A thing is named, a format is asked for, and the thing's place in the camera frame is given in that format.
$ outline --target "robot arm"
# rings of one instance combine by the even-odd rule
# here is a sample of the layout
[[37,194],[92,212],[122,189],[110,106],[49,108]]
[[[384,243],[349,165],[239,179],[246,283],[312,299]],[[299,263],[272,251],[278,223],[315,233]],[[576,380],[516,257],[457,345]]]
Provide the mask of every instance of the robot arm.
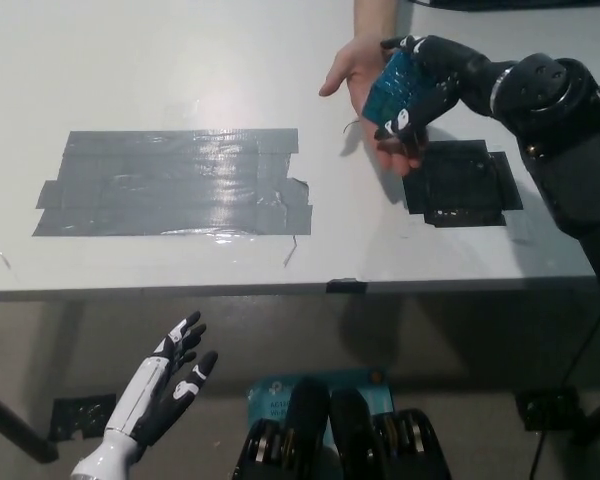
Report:
[[218,359],[209,352],[164,395],[169,380],[195,359],[193,348],[206,325],[195,326],[200,312],[182,320],[145,358],[107,423],[102,444],[78,463],[72,480],[126,480],[129,468],[154,445],[195,400]]
[[379,128],[376,138],[405,144],[417,131],[464,102],[502,123],[518,140],[558,228],[580,241],[600,282],[600,85],[573,59],[544,54],[520,62],[485,55],[436,36],[383,42],[400,48],[436,87]]

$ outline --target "blue object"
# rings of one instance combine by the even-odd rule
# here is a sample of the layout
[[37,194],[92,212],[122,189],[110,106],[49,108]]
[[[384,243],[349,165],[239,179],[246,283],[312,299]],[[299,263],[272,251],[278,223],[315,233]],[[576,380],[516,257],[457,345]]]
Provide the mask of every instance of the blue object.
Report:
[[[249,428],[261,418],[284,421],[293,387],[307,376],[326,383],[330,391],[357,388],[367,401],[371,415],[393,412],[391,392],[386,383],[386,376],[381,370],[358,369],[310,375],[279,375],[266,377],[249,389]],[[334,446],[331,423],[327,425],[323,445]]]
[[371,86],[362,116],[378,127],[398,116],[435,87],[436,81],[413,61],[411,55],[398,51]]

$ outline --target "white table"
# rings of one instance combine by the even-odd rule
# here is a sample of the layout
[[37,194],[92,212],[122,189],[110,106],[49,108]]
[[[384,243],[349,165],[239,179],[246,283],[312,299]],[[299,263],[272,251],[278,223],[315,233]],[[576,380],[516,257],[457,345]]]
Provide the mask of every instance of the white table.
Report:
[[[559,232],[514,139],[460,106],[437,138],[506,151],[528,232],[435,229],[396,201],[361,145],[343,155],[354,115],[343,89],[318,89],[352,35],[351,0],[0,1],[0,299],[94,294],[369,292],[521,287],[592,280]],[[584,61],[600,80],[600,9],[463,14],[405,6],[401,29],[438,34],[493,59],[536,51]],[[306,181],[312,234],[236,237],[32,237],[45,180],[72,130],[299,129],[289,175]]]

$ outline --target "white robotic hand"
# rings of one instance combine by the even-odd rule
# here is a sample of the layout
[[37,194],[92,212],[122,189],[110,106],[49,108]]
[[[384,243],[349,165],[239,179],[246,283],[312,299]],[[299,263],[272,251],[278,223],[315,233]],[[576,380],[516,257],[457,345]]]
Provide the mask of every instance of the white robotic hand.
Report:
[[144,359],[116,405],[102,444],[82,459],[71,480],[126,480],[129,468],[155,444],[195,400],[218,354],[207,353],[173,392],[163,395],[171,377],[196,357],[193,348],[206,325],[194,325],[200,312],[182,320]]

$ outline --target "human hand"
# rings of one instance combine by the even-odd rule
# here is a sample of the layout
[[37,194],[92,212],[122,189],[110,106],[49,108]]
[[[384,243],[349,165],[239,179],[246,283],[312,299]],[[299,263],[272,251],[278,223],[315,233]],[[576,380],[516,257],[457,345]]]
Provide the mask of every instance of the human hand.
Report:
[[420,148],[413,145],[409,148],[397,139],[377,141],[374,139],[376,125],[362,117],[362,109],[373,82],[380,76],[391,53],[382,49],[383,37],[377,35],[361,35],[345,45],[333,61],[320,96],[333,95],[344,80],[351,95],[351,104],[360,118],[360,125],[369,145],[374,149],[376,158],[382,168],[392,169],[396,174],[405,176],[412,168],[420,166]]

